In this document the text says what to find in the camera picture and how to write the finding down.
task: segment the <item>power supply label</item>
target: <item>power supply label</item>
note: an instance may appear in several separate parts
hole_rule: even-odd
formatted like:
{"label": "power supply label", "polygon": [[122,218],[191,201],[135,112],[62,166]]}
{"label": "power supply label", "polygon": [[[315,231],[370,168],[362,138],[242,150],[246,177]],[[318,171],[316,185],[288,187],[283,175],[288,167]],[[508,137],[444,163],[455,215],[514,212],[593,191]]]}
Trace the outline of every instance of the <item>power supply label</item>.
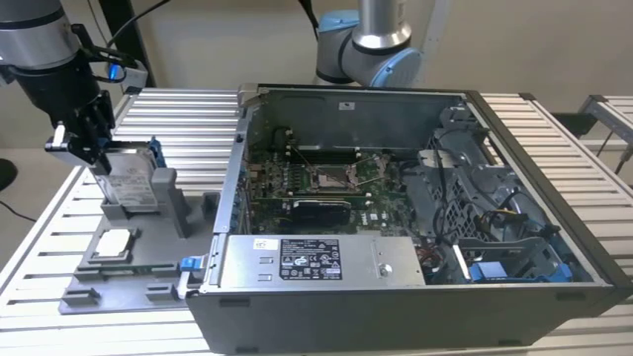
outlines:
{"label": "power supply label", "polygon": [[282,240],[283,280],[342,280],[339,240]]}

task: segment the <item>sticker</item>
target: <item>sticker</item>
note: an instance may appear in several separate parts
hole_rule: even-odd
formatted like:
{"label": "sticker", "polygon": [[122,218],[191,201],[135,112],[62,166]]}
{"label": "sticker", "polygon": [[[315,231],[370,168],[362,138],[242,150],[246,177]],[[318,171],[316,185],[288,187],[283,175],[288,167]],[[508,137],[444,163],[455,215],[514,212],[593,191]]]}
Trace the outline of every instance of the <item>sticker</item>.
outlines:
{"label": "sticker", "polygon": [[255,239],[254,250],[279,250],[278,239]]}
{"label": "sticker", "polygon": [[282,240],[280,277],[284,280],[342,280],[340,253],[339,240]]}
{"label": "sticker", "polygon": [[123,206],[158,205],[155,192],[146,176],[108,176],[115,197]]}
{"label": "sticker", "polygon": [[355,110],[356,103],[355,102],[340,102],[339,103],[339,110]]}

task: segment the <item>wire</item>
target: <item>wire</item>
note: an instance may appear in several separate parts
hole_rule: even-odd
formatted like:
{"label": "wire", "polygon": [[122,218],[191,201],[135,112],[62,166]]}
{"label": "wire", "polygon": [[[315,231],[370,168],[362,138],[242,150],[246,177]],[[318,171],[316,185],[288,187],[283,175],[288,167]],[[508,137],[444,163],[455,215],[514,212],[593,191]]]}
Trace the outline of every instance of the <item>wire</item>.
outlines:
{"label": "wire", "polygon": [[601,156],[604,147],[607,146],[607,142],[609,142],[609,140],[612,139],[612,136],[613,136],[613,130],[612,130],[612,132],[609,132],[609,135],[607,136],[607,139],[604,139],[603,146],[601,146],[601,149],[597,150],[596,157]]}
{"label": "wire", "polygon": [[620,160],[620,163],[617,164],[617,167],[616,167],[616,170],[613,171],[613,173],[620,174],[620,171],[623,170],[623,167],[624,167],[624,161]]}
{"label": "wire", "polygon": [[95,24],[98,25],[98,31],[99,31],[99,35],[102,35],[103,43],[108,43],[108,40],[106,39],[106,35],[103,34],[102,25],[99,24],[99,21],[98,21],[98,14],[95,13],[95,9],[92,8],[92,1],[87,0],[87,3],[88,3],[88,7],[91,8],[92,18],[95,19]]}
{"label": "wire", "polygon": [[[102,39],[103,39],[103,43],[107,44],[108,43],[108,40],[106,39],[106,35],[103,34],[103,29],[102,29],[102,25],[99,24],[99,20],[98,20],[98,14],[95,12],[95,8],[92,7],[92,1],[91,0],[87,0],[87,3],[88,3],[88,7],[91,8],[91,14],[92,14],[92,19],[95,20],[95,25],[98,26],[98,31],[99,31],[99,35],[102,36]],[[122,82],[126,80],[126,78],[128,77],[128,71],[126,70],[124,68],[124,76],[122,78]],[[112,82],[111,84],[119,84],[119,88],[122,89],[122,95],[126,95],[126,90],[123,88],[123,84],[119,82]]]}
{"label": "wire", "polygon": [[3,202],[2,200],[0,200],[0,205],[3,205],[3,206],[7,208],[7,210],[11,211],[11,214],[14,214],[16,217],[20,217],[20,218],[23,218],[24,220],[28,220],[28,221],[31,221],[31,222],[36,222],[36,220],[35,220],[32,217],[27,217],[26,215],[18,213],[18,212],[14,210],[14,208],[11,208],[10,204],[7,204],[6,202]]}
{"label": "wire", "polygon": [[314,2],[312,0],[299,0],[299,4],[302,4],[302,7],[304,8],[310,23],[314,26],[315,39],[319,41],[319,21],[315,16]]}
{"label": "wire", "polygon": [[108,43],[106,44],[106,47],[107,48],[111,48],[115,41],[118,40],[119,36],[124,33],[124,31],[128,29],[128,27],[136,22],[139,21],[139,19],[148,15],[154,10],[156,10],[159,7],[162,7],[163,5],[166,5],[171,0],[163,0],[162,2],[156,3],[155,5],[152,5],[143,13],[140,13],[139,15],[134,16],[123,25],[122,27],[119,28],[118,32],[114,34],[112,38],[110,39]]}

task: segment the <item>aluminum extrusion table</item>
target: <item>aluminum extrusion table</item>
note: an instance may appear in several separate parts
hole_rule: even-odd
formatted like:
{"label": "aluminum extrusion table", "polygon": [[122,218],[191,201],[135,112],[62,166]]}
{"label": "aluminum extrusion table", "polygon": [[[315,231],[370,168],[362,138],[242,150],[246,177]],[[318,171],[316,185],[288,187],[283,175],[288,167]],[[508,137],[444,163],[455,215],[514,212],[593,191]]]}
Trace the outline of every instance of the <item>aluminum extrusion table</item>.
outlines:
{"label": "aluminum extrusion table", "polygon": [[[633,191],[537,101],[486,94],[508,129],[633,276]],[[116,139],[163,143],[186,194],[219,191],[238,120],[236,93],[146,89],[116,109]],[[75,168],[0,274],[0,355],[211,355],[188,310],[60,315],[58,305],[102,219],[102,191]],[[633,298],[564,323],[529,347],[374,355],[633,355]]]}

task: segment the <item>robotic arm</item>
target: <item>robotic arm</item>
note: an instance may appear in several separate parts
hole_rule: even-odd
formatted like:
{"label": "robotic arm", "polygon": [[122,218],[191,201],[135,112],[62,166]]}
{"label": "robotic arm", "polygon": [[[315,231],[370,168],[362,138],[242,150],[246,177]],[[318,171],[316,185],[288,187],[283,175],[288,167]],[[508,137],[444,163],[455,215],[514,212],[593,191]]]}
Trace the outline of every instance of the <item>robotic arm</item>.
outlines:
{"label": "robotic arm", "polygon": [[130,56],[96,47],[82,24],[71,24],[59,0],[0,0],[0,67],[51,118],[46,150],[106,175],[104,146],[115,126],[112,102],[91,62],[138,66]]}
{"label": "robotic arm", "polygon": [[406,0],[359,0],[360,11],[326,13],[319,27],[318,84],[412,86],[423,54],[410,47]]}

